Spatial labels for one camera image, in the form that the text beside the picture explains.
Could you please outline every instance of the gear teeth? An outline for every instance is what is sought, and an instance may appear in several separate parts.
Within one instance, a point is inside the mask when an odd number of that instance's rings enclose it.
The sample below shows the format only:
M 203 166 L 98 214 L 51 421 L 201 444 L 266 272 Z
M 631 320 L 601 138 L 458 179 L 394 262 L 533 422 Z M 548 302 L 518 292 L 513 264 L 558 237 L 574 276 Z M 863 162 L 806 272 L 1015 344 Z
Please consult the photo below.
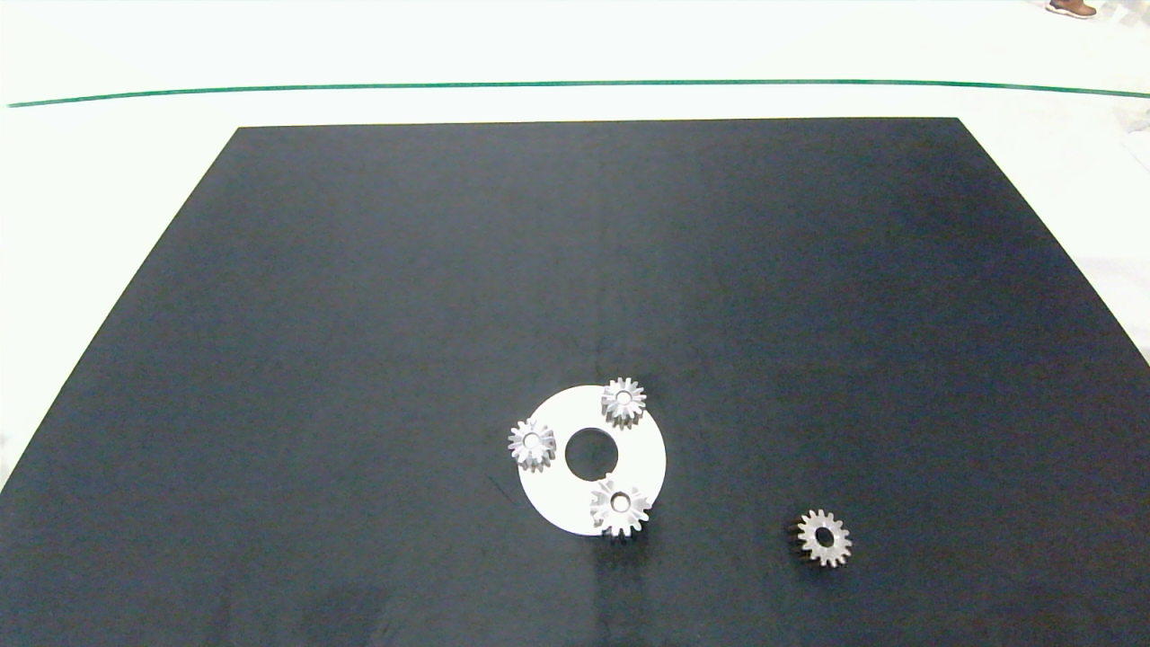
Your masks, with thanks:
M 823 546 L 819 542 L 816 534 L 819 530 L 827 530 L 831 533 L 830 546 Z M 846 565 L 846 559 L 851 556 L 850 547 L 854 542 L 846 539 L 850 531 L 843 529 L 843 522 L 835 519 L 833 513 L 826 513 L 822 509 L 819 509 L 818 513 L 808 510 L 805 515 L 799 516 L 797 523 L 790 526 L 789 531 L 792 533 L 792 549 L 800 554 L 806 563 L 818 562 L 819 567 L 830 567 L 831 569 Z
M 507 441 L 512 459 L 524 472 L 542 472 L 555 459 L 555 433 L 532 418 L 513 428 Z
M 616 378 L 603 388 L 603 416 L 616 428 L 630 429 L 646 410 L 643 387 L 630 378 Z
M 618 498 L 623 498 L 620 506 Z M 643 530 L 643 522 L 650 521 L 647 503 L 638 490 L 616 484 L 613 475 L 596 482 L 591 491 L 591 519 L 601 534 L 613 540 L 631 539 Z

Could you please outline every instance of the metal gear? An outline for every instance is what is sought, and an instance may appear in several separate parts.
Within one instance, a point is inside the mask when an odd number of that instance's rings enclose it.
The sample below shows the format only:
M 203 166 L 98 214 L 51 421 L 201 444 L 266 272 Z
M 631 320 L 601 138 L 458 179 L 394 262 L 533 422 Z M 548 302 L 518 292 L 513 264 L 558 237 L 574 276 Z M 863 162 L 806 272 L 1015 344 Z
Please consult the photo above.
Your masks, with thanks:
M 829 533 L 829 545 L 823 544 L 827 533 L 821 533 L 823 541 L 820 541 L 819 530 L 826 530 Z M 820 567 L 839 567 L 845 564 L 846 559 L 851 555 L 852 542 L 846 539 L 851 531 L 844 529 L 843 523 L 835 519 L 833 513 L 808 510 L 795 525 L 795 532 L 799 552 L 808 556 L 812 562 L 818 560 Z
M 643 387 L 630 378 L 618 378 L 603 388 L 603 414 L 615 425 L 629 428 L 646 410 Z
M 634 487 L 620 486 L 612 475 L 596 482 L 591 492 L 591 519 L 596 529 L 611 538 L 630 538 L 650 519 L 647 499 Z
M 555 434 L 534 418 L 521 422 L 507 437 L 507 449 L 523 470 L 542 472 L 555 459 Z

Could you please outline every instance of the silver gear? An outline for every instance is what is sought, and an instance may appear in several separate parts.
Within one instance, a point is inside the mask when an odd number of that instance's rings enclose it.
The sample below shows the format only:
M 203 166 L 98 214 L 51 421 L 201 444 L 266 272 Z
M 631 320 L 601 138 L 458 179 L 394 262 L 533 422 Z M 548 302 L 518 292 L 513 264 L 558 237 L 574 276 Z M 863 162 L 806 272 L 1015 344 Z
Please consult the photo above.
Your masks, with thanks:
M 618 378 L 603 388 L 603 415 L 615 425 L 629 428 L 646 410 L 643 387 L 630 378 Z
M 542 472 L 555 459 L 555 433 L 534 418 L 521 422 L 507 437 L 512 459 L 523 470 Z
M 630 538 L 643 530 L 642 522 L 650 519 L 647 499 L 634 487 L 621 486 L 612 475 L 596 482 L 591 492 L 591 519 L 595 527 L 611 538 Z
M 823 546 L 819 541 L 816 537 L 819 529 L 830 532 L 830 546 Z M 846 539 L 851 531 L 844 529 L 843 523 L 835 519 L 833 513 L 808 510 L 795 526 L 795 532 L 799 550 L 811 561 L 818 560 L 820 567 L 839 567 L 845 564 L 851 555 L 850 547 L 853 542 Z

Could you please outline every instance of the spur gear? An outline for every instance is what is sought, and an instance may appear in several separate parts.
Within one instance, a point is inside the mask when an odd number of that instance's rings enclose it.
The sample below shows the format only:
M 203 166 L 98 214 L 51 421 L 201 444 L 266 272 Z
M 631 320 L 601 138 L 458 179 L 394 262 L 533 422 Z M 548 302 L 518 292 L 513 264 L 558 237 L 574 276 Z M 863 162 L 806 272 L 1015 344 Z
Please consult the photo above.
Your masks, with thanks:
M 612 475 L 596 482 L 591 492 L 591 521 L 595 527 L 611 538 L 630 538 L 643 530 L 642 522 L 650 519 L 647 499 L 634 487 L 620 486 Z
M 852 542 L 846 539 L 851 531 L 835 519 L 834 513 L 808 510 L 795 526 L 795 533 L 799 552 L 812 562 L 818 560 L 820 567 L 839 567 L 851 555 Z
M 555 434 L 546 425 L 540 425 L 529 418 L 512 431 L 507 437 L 512 459 L 523 470 L 542 472 L 555 459 Z
M 630 378 L 618 378 L 603 388 L 603 414 L 616 425 L 631 426 L 646 410 L 643 387 Z

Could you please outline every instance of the green line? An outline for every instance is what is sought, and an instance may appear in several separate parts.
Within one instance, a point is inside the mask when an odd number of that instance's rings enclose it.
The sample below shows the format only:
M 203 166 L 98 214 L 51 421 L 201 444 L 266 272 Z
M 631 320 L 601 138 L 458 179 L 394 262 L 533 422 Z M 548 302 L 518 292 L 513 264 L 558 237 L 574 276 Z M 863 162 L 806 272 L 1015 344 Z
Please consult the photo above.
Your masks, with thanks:
M 1063 87 L 1058 85 L 1027 85 L 1022 83 L 983 83 L 979 80 L 915 80 L 892 78 L 696 78 L 696 79 L 639 79 L 639 80 L 494 80 L 494 82 L 447 82 L 447 83 L 329 83 L 319 85 L 238 85 L 232 87 L 186 87 L 183 90 L 148 90 L 143 92 L 116 92 L 91 94 L 39 101 L 17 101 L 9 108 L 51 106 L 53 103 L 78 103 L 80 101 L 103 101 L 107 99 L 131 99 L 136 97 L 170 97 L 174 94 L 221 94 L 231 92 L 282 92 L 288 90 L 431 90 L 445 87 L 607 87 L 642 85 L 930 85 L 940 87 L 989 87 L 994 90 L 1029 90 L 1034 92 L 1064 92 L 1071 94 L 1099 94 L 1103 97 L 1130 97 L 1150 99 L 1150 92 L 1129 90 L 1101 90 L 1094 87 Z

